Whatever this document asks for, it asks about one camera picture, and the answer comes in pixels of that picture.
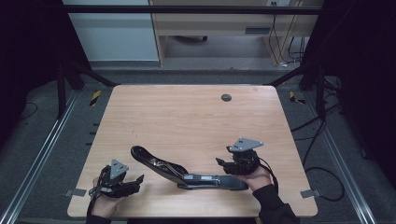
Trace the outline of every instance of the small round object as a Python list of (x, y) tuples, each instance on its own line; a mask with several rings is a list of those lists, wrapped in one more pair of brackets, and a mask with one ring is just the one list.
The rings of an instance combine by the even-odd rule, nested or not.
[(221, 95), (221, 100), (223, 100), (224, 102), (230, 102), (232, 100), (233, 97), (231, 97), (230, 94), (222, 94)]

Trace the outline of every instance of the sleeve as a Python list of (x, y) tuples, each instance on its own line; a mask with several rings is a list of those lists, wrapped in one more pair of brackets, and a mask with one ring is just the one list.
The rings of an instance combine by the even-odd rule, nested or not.
[(268, 185), (253, 191), (262, 209), (259, 217), (263, 224), (294, 224), (300, 223), (288, 203), (283, 203), (275, 191), (274, 185)]
[(105, 217), (97, 217), (93, 215), (87, 216), (85, 224), (110, 224), (111, 219)]

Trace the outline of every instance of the curved black handle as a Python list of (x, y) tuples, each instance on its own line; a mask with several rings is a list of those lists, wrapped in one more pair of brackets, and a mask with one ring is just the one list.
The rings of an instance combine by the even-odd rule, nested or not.
[(183, 166), (158, 159), (141, 146), (132, 147), (131, 155), (135, 160), (140, 161), (155, 173), (165, 177), (166, 179), (177, 184), (186, 184), (182, 178), (183, 175), (188, 174), (189, 172)]

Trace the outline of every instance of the black cable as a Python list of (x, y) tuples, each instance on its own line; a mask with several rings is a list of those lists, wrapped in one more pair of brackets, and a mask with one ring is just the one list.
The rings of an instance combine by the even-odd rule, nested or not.
[(293, 63), (293, 62), (290, 62), (290, 61), (285, 60), (285, 59), (283, 58), (283, 56), (282, 56), (282, 51), (280, 50), (279, 40), (277, 39), (277, 34), (276, 34), (276, 29), (275, 29), (275, 22), (276, 22), (276, 14), (274, 14), (273, 25), (272, 25), (272, 29), (271, 29), (270, 37), (269, 37), (270, 49), (271, 49), (271, 51), (272, 51), (272, 53), (273, 53), (273, 55), (274, 55), (274, 58), (275, 58), (275, 60), (276, 60), (276, 63), (279, 64), (279, 62), (277, 61), (277, 58), (275, 57), (274, 50), (272, 49), (272, 46), (271, 46), (271, 34), (272, 34), (273, 31), (274, 31), (274, 34), (275, 34), (275, 39), (276, 39), (276, 43), (277, 43), (277, 48), (278, 48), (278, 50), (279, 50), (279, 56), (280, 56), (280, 58), (281, 58), (285, 63)]
[(293, 139), (294, 141), (304, 141), (304, 140), (308, 140), (308, 139), (312, 139), (314, 137), (306, 137), (306, 138), (295, 138)]
[(21, 118), (21, 119), (28, 119), (28, 118), (32, 117), (33, 114), (35, 114), (35, 112), (36, 112), (37, 109), (38, 109), (38, 105), (35, 104), (35, 103), (26, 103), (26, 104), (27, 104), (27, 105), (34, 105), (34, 106), (35, 106), (35, 111), (33, 111), (32, 113), (30, 113), (30, 115), (28, 115), (28, 116), (26, 116), (26, 117), (24, 117), (24, 118)]
[(301, 43), (300, 43), (300, 60), (303, 60), (304, 57), (304, 47), (305, 47), (305, 36), (301, 37)]
[(337, 85), (335, 85), (332, 82), (330, 82), (329, 80), (327, 80), (327, 78), (324, 78), (324, 83), (326, 85), (329, 85), (330, 87), (332, 87), (332, 89), (340, 90), (340, 88)]
[(335, 97), (337, 97), (338, 95), (337, 95), (337, 92), (333, 92), (333, 93), (330, 93), (330, 94), (328, 94), (327, 96), (325, 96), (324, 97), (324, 101), (326, 101), (329, 97), (331, 97), (331, 96), (335, 96)]
[(103, 176), (105, 175), (105, 173), (107, 172), (107, 170), (109, 168), (111, 168), (111, 167), (108, 165), (102, 169), (101, 173), (99, 174), (98, 182), (96, 183), (96, 186), (93, 189), (90, 189), (90, 191), (89, 191), (89, 195), (92, 198), (91, 198), (90, 204), (88, 205), (87, 216), (89, 216), (92, 213), (92, 209), (93, 209), (93, 206), (95, 205), (96, 200), (103, 195), (103, 194), (99, 194), (100, 189), (101, 189), (100, 185), (102, 183)]
[[(336, 108), (337, 106), (339, 106), (339, 105), (340, 105), (340, 104), (335, 104), (335, 105), (332, 105), (331, 107), (329, 107), (328, 109), (326, 109), (326, 115), (328, 115), (329, 113), (331, 113), (332, 110), (335, 109), (335, 108)], [(293, 133), (293, 132), (296, 132), (296, 131), (298, 131), (298, 130), (300, 130), (300, 129), (302, 129), (302, 128), (308, 126), (308, 125), (310, 125), (311, 123), (313, 123), (313, 122), (314, 122), (315, 120), (317, 120), (317, 119), (320, 119), (320, 116), (314, 117), (313, 119), (311, 119), (311, 120), (307, 121), (306, 123), (304, 123), (304, 124), (298, 126), (297, 128), (291, 129), (290, 131), (291, 131), (292, 133)]]
[(313, 52), (309, 55), (309, 58), (306, 59), (307, 62), (311, 61), (311, 58), (313, 57), (313, 55), (316, 56), (314, 58), (314, 60), (312, 60), (312, 61), (314, 61), (313, 63), (317, 63), (318, 60), (320, 60), (320, 58), (318, 57), (318, 51), (322, 50), (322, 48), (324, 48), (323, 46), (329, 44), (329, 42), (331, 41), (331, 37), (333, 36), (334, 33), (336, 33), (338, 31), (338, 27), (340, 27), (341, 24), (343, 24), (346, 17), (349, 16), (349, 12), (355, 6), (355, 4), (358, 2), (358, 0), (350, 0), (349, 2), (351, 2), (349, 5), (349, 8), (346, 10), (346, 12), (342, 16), (341, 20), (339, 20), (337, 22), (337, 24), (332, 28), (332, 30), (326, 35), (326, 37), (323, 39), (323, 41), (321, 41), (321, 44), (313, 50)]
[(325, 124), (325, 123), (326, 123), (325, 120), (323, 120), (323, 121), (320, 123), (320, 126), (319, 126), (318, 131), (315, 133), (315, 135), (314, 135), (314, 137), (313, 137), (311, 143), (309, 144), (308, 150), (305, 152), (305, 155), (304, 155), (303, 166), (305, 166), (306, 158), (308, 158), (308, 154), (309, 154), (309, 152), (311, 151), (311, 148), (312, 148), (312, 146), (314, 145), (315, 141), (317, 140), (318, 135), (321, 133), (321, 129), (324, 128), (324, 124)]
[(261, 161), (263, 161), (263, 162), (267, 165), (267, 166), (264, 166), (264, 165), (260, 164), (260, 167), (264, 168), (264, 169), (271, 175), (271, 177), (273, 178), (275, 191), (276, 191), (276, 193), (278, 193), (278, 192), (279, 192), (279, 185), (278, 185), (278, 183), (277, 183), (277, 178), (276, 178), (276, 176), (274, 175), (274, 172), (273, 172), (273, 170), (272, 170), (270, 164), (268, 164), (268, 162), (265, 161), (265, 160), (263, 160), (262, 158), (259, 158), (259, 159), (260, 159)]
[(340, 186), (341, 186), (341, 195), (338, 196), (337, 198), (329, 198), (329, 197), (326, 197), (324, 195), (320, 195), (319, 196), (320, 198), (322, 198), (322, 199), (324, 199), (326, 201), (335, 203), (335, 202), (340, 201), (344, 197), (346, 189), (345, 189), (345, 186), (344, 186), (343, 182), (341, 181), (341, 179), (337, 175), (335, 175), (330, 170), (324, 169), (322, 167), (317, 167), (317, 166), (309, 167), (308, 169), (305, 169), (305, 172), (308, 173), (311, 170), (321, 170), (321, 171), (329, 173), (330, 175), (332, 175), (338, 181), (338, 183), (340, 183)]
[(289, 48), (288, 48), (288, 54), (289, 54), (289, 57), (290, 58), (292, 58), (292, 59), (296, 59), (295, 57), (293, 57), (293, 56), (291, 56), (291, 54), (304, 54), (303, 52), (301, 52), (301, 48), (300, 48), (300, 51), (294, 51), (294, 52), (291, 52), (290, 51), (290, 49), (291, 49), (291, 45), (293, 44), (293, 42), (294, 42), (294, 36), (291, 38), (291, 41), (290, 41), (290, 44), (289, 44)]

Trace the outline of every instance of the wooden table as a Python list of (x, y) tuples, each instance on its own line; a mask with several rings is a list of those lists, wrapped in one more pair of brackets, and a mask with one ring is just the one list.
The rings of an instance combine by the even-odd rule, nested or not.
[[(222, 94), (232, 100), (224, 102)], [(114, 88), (78, 181), (91, 189), (92, 180), (116, 159), (130, 167), (124, 182), (145, 175), (140, 191), (119, 205), (115, 217), (257, 217), (259, 203), (251, 190), (178, 189), (135, 161), (132, 146), (184, 166), (189, 173), (225, 175), (216, 157), (231, 161), (226, 147), (243, 136), (264, 142), (259, 157), (268, 161), (279, 181), (279, 196), (298, 217), (318, 209), (309, 189), (276, 89), (270, 86), (121, 85)], [(90, 201), (73, 197), (71, 217), (85, 217)]]
[[(227, 6), (266, 7), (277, 2), (279, 7), (321, 7), (323, 0), (149, 0), (151, 6)], [(164, 64), (168, 36), (262, 36), (273, 65), (283, 62), (283, 55), (293, 36), (311, 36), (317, 15), (260, 14), (151, 14), (160, 64)]]

